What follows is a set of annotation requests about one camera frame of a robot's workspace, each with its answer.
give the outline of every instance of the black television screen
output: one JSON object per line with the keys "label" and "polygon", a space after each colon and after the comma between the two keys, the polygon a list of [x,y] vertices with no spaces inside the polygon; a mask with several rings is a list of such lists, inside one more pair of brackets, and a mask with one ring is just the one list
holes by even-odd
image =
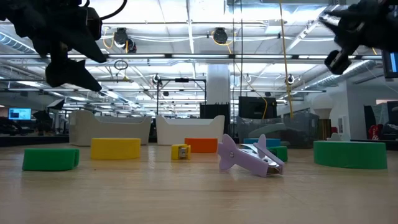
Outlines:
{"label": "black television screen", "polygon": [[27,108],[10,108],[8,111],[8,119],[13,120],[30,120],[32,110]]}
{"label": "black television screen", "polygon": [[[277,102],[275,98],[264,97],[267,100],[267,111],[264,119],[276,118]],[[239,116],[241,118],[262,119],[266,103],[261,97],[239,97]]]}
{"label": "black television screen", "polygon": [[398,54],[382,51],[385,78],[398,78]]}

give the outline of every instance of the red object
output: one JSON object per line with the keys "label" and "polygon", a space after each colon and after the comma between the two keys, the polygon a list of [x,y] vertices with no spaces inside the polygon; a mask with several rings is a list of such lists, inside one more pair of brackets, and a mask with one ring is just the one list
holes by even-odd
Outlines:
{"label": "red object", "polygon": [[383,129],[382,124],[372,125],[369,129],[369,139],[380,140],[380,133]]}
{"label": "red object", "polygon": [[331,127],[331,133],[338,133],[337,128],[336,127]]}
{"label": "red object", "polygon": [[192,153],[215,153],[218,139],[186,138],[185,144],[191,146]]}

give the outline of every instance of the purple toy airplane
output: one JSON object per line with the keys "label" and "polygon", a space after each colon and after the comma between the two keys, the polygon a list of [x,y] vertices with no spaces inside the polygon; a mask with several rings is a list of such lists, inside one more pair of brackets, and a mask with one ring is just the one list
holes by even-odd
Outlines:
{"label": "purple toy airplane", "polygon": [[228,170],[236,164],[261,177],[266,177],[267,174],[283,174],[284,163],[267,150],[266,144],[266,136],[261,135],[258,143],[243,144],[252,150],[238,149],[231,137],[224,134],[223,142],[218,143],[220,169]]}

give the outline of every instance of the white column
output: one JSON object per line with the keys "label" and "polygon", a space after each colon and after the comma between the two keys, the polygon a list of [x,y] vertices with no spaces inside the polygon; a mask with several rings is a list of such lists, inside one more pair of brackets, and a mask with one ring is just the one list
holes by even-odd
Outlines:
{"label": "white column", "polygon": [[231,101],[228,64],[208,65],[207,104],[225,104]]}

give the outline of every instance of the wooden tabletop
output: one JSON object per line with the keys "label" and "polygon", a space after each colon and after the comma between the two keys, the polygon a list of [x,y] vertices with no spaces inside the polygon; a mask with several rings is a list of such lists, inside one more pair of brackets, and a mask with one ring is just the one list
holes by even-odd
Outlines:
{"label": "wooden tabletop", "polygon": [[216,154],[171,161],[170,148],[141,158],[90,160],[66,172],[23,172],[24,148],[0,148],[0,223],[398,223],[398,152],[389,170],[319,166],[312,150],[289,149],[283,176],[218,170]]}

